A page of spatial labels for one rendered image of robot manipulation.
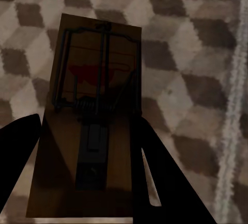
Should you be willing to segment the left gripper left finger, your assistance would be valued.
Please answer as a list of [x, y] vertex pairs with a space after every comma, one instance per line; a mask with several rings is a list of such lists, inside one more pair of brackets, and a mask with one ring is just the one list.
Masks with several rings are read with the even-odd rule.
[[17, 183], [41, 133], [38, 114], [0, 129], [0, 213]]

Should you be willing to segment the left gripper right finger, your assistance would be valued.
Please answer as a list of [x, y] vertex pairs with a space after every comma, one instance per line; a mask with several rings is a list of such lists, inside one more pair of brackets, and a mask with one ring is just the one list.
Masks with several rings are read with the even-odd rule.
[[[149, 122], [130, 114], [133, 224], [217, 224]], [[161, 202], [149, 200], [144, 150]]]

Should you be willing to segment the mousetrap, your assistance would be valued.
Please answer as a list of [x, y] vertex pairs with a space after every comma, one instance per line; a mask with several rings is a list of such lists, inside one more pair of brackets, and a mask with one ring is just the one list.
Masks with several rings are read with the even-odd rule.
[[133, 217], [142, 28], [62, 13], [25, 218]]

